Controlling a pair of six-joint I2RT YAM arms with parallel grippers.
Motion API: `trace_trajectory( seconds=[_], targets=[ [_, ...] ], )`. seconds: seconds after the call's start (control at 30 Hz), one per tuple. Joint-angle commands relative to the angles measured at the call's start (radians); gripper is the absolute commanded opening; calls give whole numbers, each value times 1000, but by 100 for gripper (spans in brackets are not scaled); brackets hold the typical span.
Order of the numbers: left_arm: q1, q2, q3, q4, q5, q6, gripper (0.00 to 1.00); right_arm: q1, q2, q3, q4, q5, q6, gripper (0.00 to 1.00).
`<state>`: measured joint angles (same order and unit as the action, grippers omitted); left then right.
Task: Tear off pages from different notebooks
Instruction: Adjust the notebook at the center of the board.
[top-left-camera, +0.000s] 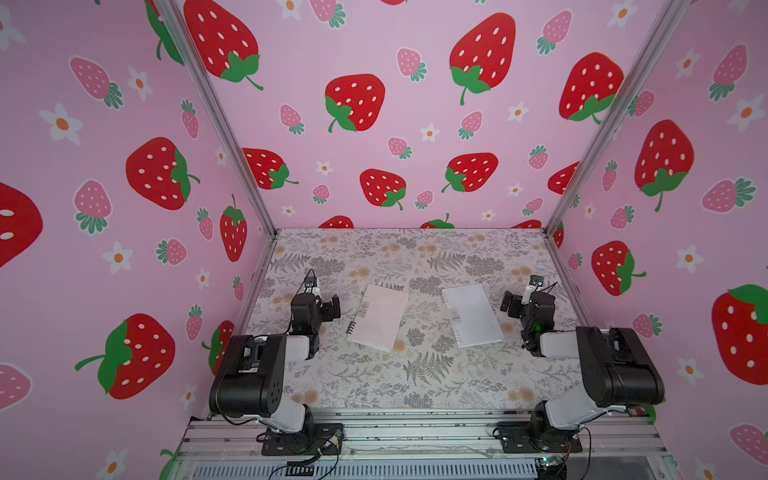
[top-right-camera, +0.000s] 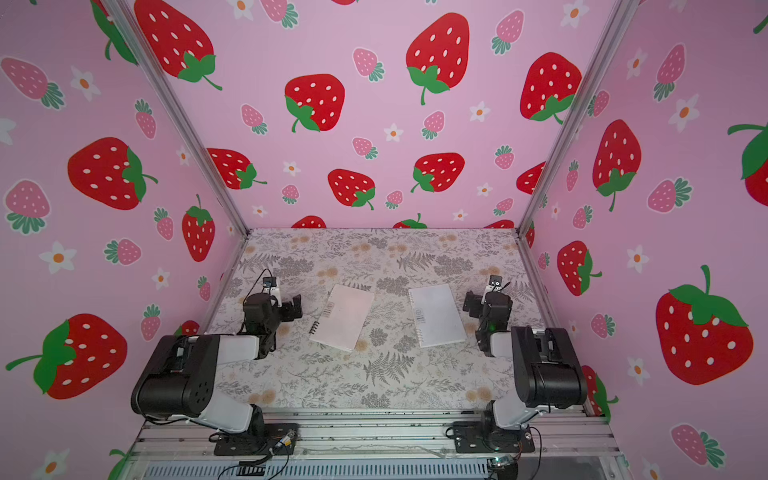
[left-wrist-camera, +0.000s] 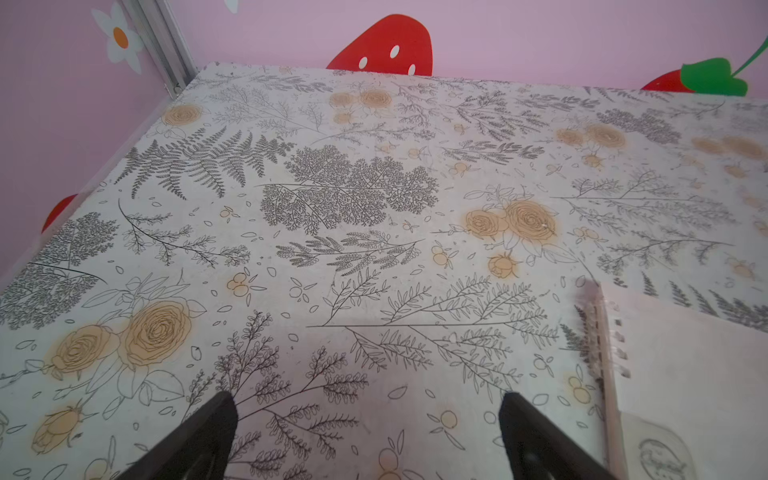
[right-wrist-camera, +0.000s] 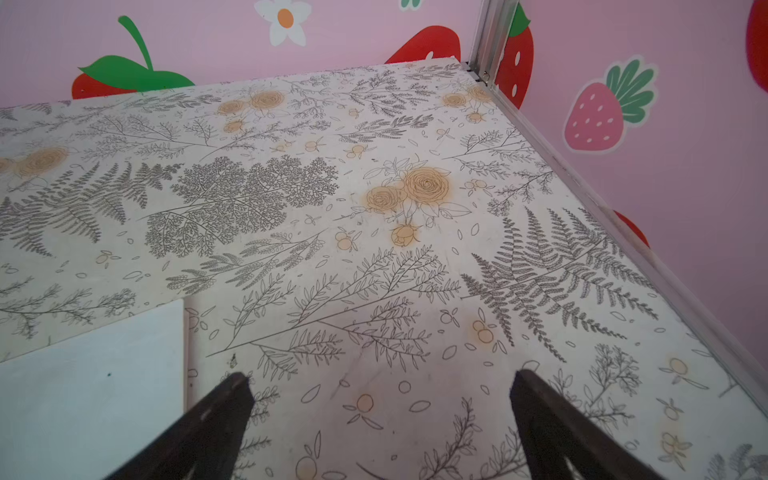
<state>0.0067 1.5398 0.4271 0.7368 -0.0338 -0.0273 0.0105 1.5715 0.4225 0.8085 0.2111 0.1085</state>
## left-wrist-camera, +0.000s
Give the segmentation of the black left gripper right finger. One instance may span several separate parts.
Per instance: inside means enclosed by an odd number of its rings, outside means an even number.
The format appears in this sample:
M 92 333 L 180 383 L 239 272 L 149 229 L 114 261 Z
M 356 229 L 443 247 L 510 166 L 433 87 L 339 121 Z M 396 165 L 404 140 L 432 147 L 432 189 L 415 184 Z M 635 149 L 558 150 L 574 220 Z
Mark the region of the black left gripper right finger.
M 498 419 L 514 479 L 614 479 L 519 393 L 504 394 Z

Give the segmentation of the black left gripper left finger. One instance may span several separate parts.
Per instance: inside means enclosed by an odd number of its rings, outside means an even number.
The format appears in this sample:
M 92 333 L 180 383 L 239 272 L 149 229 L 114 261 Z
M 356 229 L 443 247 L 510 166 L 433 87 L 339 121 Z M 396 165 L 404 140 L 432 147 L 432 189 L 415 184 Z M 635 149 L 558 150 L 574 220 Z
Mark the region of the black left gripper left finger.
M 219 392 L 119 477 L 222 479 L 237 425 L 233 396 Z

